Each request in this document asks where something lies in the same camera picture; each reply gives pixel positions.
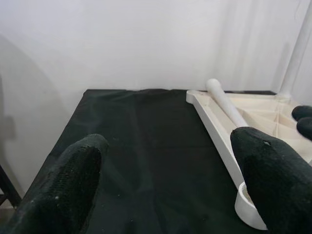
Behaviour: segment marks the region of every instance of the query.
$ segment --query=white rod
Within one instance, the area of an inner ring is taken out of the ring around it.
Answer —
[[[224,93],[218,80],[209,79],[206,83],[207,91],[213,96],[214,100],[230,118],[230,120],[236,125],[236,127],[246,127],[248,124],[238,112],[234,104]]]
[[[310,1],[306,16],[303,20],[301,30],[299,32],[296,44],[294,46],[291,60],[288,64],[282,87],[279,91],[280,96],[291,98],[291,92],[294,82],[297,78],[297,74],[300,68],[302,58],[304,56],[307,44],[309,42],[310,34],[312,31],[312,1]]]

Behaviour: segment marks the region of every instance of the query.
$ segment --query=table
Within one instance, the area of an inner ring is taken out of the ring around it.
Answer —
[[[236,188],[185,90],[87,90],[35,180],[88,134],[110,144],[88,234],[264,233],[236,215]]]

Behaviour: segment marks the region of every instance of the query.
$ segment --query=white cylinder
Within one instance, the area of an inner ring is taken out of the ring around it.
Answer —
[[[226,96],[221,85],[217,79],[209,79],[206,83],[208,93],[210,93],[213,99],[218,103],[230,120],[236,127],[247,127],[248,124],[233,105],[231,100]]]
[[[299,32],[296,44],[292,52],[291,60],[288,64],[288,67],[284,76],[282,87],[278,94],[279,96],[282,96],[285,98],[291,97],[293,84],[297,78],[300,64],[304,56],[304,53],[306,51],[307,44],[309,42],[311,31],[312,31],[312,2],[310,1],[306,16],[303,20],[301,30]]]
[[[261,216],[258,213],[258,210],[254,206],[247,193],[245,182],[241,183],[238,188],[235,201],[235,211],[240,219],[249,226],[259,230],[267,229],[267,226],[263,222]]]

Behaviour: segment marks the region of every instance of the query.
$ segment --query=black fabric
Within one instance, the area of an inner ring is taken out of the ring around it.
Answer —
[[[182,90],[88,90],[34,183],[61,152],[98,133],[110,144],[87,234],[255,234]]]
[[[89,135],[68,147],[48,173],[32,185],[3,233],[85,232],[107,146],[102,136]]]
[[[312,233],[312,168],[284,141],[242,127],[231,143],[247,191],[273,234]]]
[[[292,117],[296,121],[299,121],[301,118],[312,117],[312,107],[297,106],[292,110]]]
[[[297,130],[305,138],[312,140],[312,117],[301,118],[297,122]]]

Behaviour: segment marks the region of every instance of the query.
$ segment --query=fabric texture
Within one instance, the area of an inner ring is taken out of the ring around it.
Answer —
[[[311,166],[284,141],[251,127],[235,129],[231,143],[270,233],[312,233]]]
[[[312,117],[312,107],[297,106],[292,110],[292,117],[296,121],[299,121],[301,118]]]
[[[32,185],[3,233],[85,233],[107,146],[96,134],[69,146]]]

